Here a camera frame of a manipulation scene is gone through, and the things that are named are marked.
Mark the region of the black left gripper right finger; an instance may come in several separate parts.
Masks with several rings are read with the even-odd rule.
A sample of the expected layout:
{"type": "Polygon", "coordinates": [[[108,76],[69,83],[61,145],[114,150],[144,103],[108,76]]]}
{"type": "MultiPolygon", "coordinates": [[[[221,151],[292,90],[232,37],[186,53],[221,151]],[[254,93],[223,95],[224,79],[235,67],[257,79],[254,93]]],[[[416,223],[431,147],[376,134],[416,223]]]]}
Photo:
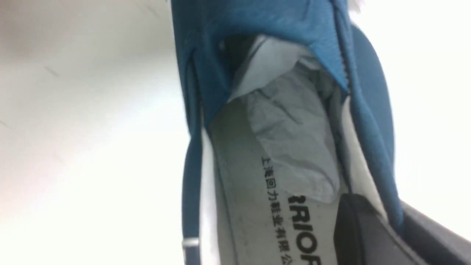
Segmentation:
{"type": "Polygon", "coordinates": [[[429,265],[469,265],[471,244],[417,209],[401,202],[403,239],[429,265]]]}

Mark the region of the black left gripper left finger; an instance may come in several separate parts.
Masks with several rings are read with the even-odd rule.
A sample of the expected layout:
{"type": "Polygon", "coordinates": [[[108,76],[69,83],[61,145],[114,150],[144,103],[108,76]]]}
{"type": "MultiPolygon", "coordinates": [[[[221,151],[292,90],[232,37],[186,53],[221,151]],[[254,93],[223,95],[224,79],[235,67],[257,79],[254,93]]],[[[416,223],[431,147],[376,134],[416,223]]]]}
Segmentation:
{"type": "Polygon", "coordinates": [[[339,265],[427,265],[357,194],[340,196],[333,238],[339,265]]]}

